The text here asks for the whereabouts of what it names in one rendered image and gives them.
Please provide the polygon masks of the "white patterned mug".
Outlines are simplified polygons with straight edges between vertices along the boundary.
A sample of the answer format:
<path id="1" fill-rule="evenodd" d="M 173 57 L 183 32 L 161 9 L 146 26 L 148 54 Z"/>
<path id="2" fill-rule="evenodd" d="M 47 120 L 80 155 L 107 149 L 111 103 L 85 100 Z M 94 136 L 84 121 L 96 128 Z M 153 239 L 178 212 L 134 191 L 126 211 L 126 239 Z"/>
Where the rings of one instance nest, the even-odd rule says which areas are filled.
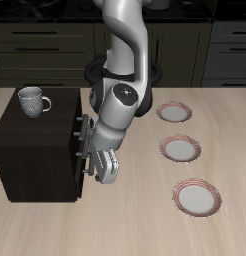
<path id="1" fill-rule="evenodd" d="M 52 107 L 51 100 L 42 94 L 38 87 L 25 87 L 18 92 L 18 99 L 23 112 L 30 118 L 38 118 L 43 112 L 48 112 Z M 43 107 L 43 101 L 49 103 L 49 107 Z"/>

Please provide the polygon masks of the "black kitchen countertop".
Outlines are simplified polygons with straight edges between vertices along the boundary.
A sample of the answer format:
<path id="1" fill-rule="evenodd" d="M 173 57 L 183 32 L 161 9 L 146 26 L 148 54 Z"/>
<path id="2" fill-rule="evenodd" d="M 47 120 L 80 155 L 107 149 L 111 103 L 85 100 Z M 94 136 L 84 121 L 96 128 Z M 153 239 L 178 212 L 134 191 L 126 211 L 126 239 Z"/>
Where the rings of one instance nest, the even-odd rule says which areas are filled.
<path id="1" fill-rule="evenodd" d="M 246 0 L 171 0 L 142 15 L 146 23 L 246 21 Z M 102 11 L 92 0 L 0 0 L 0 23 L 102 23 Z"/>

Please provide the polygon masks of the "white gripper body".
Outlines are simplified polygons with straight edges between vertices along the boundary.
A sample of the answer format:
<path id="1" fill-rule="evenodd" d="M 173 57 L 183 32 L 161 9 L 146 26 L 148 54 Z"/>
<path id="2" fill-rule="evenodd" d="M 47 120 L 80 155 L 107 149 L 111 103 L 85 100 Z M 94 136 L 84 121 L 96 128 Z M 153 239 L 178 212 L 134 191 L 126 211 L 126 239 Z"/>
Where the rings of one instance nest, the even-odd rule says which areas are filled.
<path id="1" fill-rule="evenodd" d="M 94 159 L 98 180 L 102 184 L 112 184 L 116 179 L 119 169 L 119 162 L 114 150 L 96 150 Z"/>

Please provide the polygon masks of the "white plate with red rim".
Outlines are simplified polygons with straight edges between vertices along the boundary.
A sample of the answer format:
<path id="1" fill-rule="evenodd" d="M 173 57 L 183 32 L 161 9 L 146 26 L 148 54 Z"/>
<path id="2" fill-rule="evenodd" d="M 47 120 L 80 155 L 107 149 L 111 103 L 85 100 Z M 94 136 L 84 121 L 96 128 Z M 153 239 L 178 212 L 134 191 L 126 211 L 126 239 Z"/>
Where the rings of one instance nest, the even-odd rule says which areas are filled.
<path id="1" fill-rule="evenodd" d="M 161 104 L 157 108 L 156 114 L 164 121 L 180 123 L 192 117 L 192 110 L 181 102 L 171 101 Z"/>
<path id="2" fill-rule="evenodd" d="M 219 191 L 209 182 L 200 179 L 186 179 L 178 182 L 172 191 L 175 206 L 191 217 L 208 218 L 222 206 Z"/>
<path id="3" fill-rule="evenodd" d="M 164 138 L 159 149 L 164 157 L 174 162 L 192 162 L 201 154 L 199 142 L 181 134 Z"/>

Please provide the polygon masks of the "grey kitchen drawer unit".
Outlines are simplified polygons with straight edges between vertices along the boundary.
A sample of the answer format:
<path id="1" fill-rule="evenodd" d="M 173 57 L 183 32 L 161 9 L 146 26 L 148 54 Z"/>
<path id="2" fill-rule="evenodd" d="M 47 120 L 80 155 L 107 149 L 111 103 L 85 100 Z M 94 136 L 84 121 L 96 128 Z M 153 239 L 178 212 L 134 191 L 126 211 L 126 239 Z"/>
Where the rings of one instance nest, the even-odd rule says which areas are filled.
<path id="1" fill-rule="evenodd" d="M 202 86 L 246 87 L 246 21 L 213 24 Z"/>

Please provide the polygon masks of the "dark kitchen cupboards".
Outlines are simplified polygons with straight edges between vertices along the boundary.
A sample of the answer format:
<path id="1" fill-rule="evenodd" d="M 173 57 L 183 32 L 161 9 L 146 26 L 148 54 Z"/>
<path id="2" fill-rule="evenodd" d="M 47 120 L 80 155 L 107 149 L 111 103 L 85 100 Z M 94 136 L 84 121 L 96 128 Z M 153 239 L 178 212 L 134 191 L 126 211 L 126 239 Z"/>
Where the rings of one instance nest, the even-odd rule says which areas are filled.
<path id="1" fill-rule="evenodd" d="M 160 87 L 199 87 L 209 23 L 148 23 Z M 102 23 L 0 23 L 0 87 L 87 87 L 87 64 L 112 46 Z"/>

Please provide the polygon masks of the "dark wooden cabinet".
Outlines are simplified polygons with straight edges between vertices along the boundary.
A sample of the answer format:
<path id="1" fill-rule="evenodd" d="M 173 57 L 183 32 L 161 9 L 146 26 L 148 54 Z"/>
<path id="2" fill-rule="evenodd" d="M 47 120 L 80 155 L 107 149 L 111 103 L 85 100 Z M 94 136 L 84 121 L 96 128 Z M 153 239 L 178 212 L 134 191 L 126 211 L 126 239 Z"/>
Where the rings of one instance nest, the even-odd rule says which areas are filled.
<path id="1" fill-rule="evenodd" d="M 0 119 L 0 179 L 11 202 L 74 202 L 82 196 L 85 160 L 80 90 L 43 90 L 52 108 L 32 119 L 13 94 Z"/>

